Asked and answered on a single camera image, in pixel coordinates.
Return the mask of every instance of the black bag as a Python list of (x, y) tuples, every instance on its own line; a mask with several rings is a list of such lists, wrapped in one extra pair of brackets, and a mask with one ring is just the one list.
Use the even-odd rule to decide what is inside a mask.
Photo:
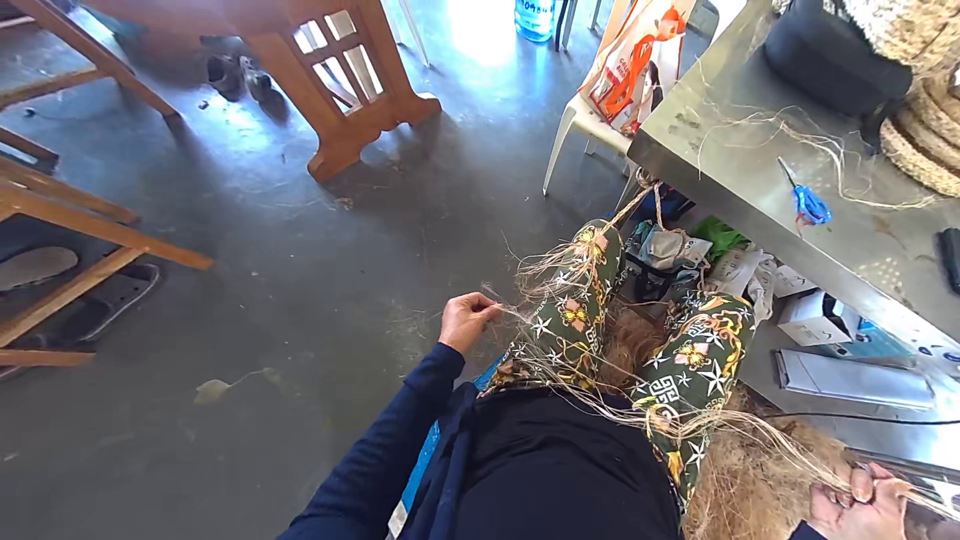
[(884, 118), (903, 102), (910, 68), (878, 55), (852, 22), (826, 12), (821, 0), (794, 0), (763, 44), (782, 79), (821, 104), (862, 121), (860, 134), (879, 151)]

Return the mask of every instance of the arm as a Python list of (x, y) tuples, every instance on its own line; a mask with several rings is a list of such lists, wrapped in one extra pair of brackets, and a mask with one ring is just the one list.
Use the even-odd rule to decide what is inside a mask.
[(423, 440), (444, 412), (453, 381), (464, 368), (463, 353), (498, 314), (499, 307), (480, 293), (447, 302), (440, 342), (278, 540), (386, 538), (387, 522)]

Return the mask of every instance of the person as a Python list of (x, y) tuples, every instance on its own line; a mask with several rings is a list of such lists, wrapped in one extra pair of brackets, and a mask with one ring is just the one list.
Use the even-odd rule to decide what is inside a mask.
[[(595, 271), (573, 271), (584, 260)], [(279, 540), (382, 540), (431, 425), (441, 427), (400, 540), (682, 538), (709, 433), (676, 441), (615, 422), (649, 407), (677, 421), (729, 397), (754, 328), (747, 301), (694, 289), (667, 311), (667, 338), (619, 388), (597, 381), (607, 299), (622, 282), (619, 233), (601, 220), (575, 236), (557, 286), (511, 343), (490, 383), (453, 389), (483, 329), (501, 314), (479, 292), (450, 299), (441, 333), (367, 433)], [(811, 486), (810, 519), (792, 540), (903, 540), (903, 482), (871, 464), (852, 496)]]

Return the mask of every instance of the black shirt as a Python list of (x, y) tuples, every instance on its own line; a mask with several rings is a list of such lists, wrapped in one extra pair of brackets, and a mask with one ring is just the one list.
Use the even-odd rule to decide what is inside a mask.
[(681, 538), (669, 480), (643, 430), (585, 409), (547, 389), (479, 400), (453, 537)]

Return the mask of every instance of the orange printed bag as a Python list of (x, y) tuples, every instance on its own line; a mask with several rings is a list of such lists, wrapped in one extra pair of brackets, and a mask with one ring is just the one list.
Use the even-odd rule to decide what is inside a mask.
[(692, 8), (693, 0), (637, 0), (597, 55), (578, 91), (620, 133), (633, 136), (677, 82)]

